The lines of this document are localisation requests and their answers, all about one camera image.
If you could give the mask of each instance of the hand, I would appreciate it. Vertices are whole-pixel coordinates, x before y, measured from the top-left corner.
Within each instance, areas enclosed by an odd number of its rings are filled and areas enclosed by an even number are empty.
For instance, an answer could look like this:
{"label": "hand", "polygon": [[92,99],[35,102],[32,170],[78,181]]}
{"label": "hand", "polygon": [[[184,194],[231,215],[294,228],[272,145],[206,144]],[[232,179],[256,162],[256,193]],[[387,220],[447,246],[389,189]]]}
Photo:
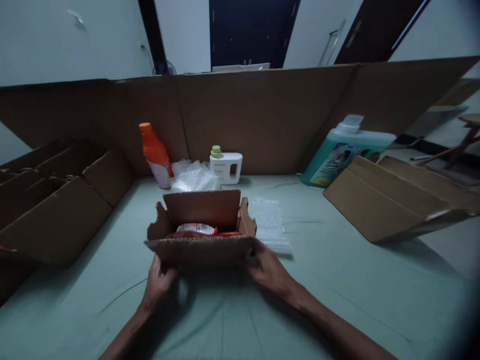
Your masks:
{"label": "hand", "polygon": [[138,307],[139,310],[152,314],[158,304],[168,294],[177,277],[178,271],[174,268],[169,268],[165,274],[162,273],[162,261],[155,254],[148,272],[145,294]]}
{"label": "hand", "polygon": [[297,297],[309,294],[290,276],[273,251],[257,239],[254,240],[252,247],[258,263],[248,263],[246,269],[260,286],[291,305]]}

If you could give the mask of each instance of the teal detergent bottle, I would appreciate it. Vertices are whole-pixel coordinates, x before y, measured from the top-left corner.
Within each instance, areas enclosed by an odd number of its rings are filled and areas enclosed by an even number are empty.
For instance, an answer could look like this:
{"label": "teal detergent bottle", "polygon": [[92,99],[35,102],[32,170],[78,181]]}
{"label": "teal detergent bottle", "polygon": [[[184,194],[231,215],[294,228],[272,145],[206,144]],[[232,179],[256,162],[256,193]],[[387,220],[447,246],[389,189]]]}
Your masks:
{"label": "teal detergent bottle", "polygon": [[327,188],[354,159],[382,153],[397,137],[387,132],[360,130],[361,115],[347,115],[331,129],[300,178],[306,185]]}

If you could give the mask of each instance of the wooden stool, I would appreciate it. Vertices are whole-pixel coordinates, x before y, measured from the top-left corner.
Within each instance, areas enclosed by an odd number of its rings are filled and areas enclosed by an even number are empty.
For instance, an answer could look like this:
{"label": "wooden stool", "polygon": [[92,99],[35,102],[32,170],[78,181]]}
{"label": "wooden stool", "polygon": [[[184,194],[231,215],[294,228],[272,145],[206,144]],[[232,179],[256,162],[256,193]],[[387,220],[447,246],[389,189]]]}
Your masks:
{"label": "wooden stool", "polygon": [[478,131],[480,130],[480,114],[466,114],[460,116],[459,119],[466,123],[463,126],[464,128],[470,128],[468,133],[461,141],[460,145],[451,147],[445,151],[442,151],[441,153],[438,153],[435,156],[429,157],[428,159],[419,162],[417,165],[424,165],[431,162],[432,160],[442,158],[445,155],[451,154],[450,158],[448,159],[448,163],[445,165],[445,169],[450,169],[457,162],[460,155],[464,153],[465,149],[469,145],[476,143],[480,140],[480,136],[476,136]]}

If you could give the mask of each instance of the orange bottle cap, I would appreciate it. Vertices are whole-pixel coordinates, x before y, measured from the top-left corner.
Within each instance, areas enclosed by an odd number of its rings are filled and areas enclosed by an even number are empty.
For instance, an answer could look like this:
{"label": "orange bottle cap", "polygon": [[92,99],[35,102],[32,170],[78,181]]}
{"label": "orange bottle cap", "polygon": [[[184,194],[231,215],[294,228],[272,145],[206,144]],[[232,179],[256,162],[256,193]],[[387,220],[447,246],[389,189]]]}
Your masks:
{"label": "orange bottle cap", "polygon": [[151,133],[153,131],[152,124],[149,122],[142,122],[140,125],[138,125],[140,128],[140,131],[144,134]]}

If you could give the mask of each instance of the electrical cord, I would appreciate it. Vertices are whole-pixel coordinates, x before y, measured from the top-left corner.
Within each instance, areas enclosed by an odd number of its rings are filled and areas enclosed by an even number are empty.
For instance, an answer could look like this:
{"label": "electrical cord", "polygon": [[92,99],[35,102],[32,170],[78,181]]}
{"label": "electrical cord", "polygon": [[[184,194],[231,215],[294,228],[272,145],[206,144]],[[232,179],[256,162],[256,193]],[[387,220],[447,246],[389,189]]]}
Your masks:
{"label": "electrical cord", "polygon": [[152,65],[152,57],[150,56],[149,49],[143,44],[140,44],[140,48],[146,50],[146,53],[148,54],[148,61],[150,62],[151,75],[155,76],[155,67]]}

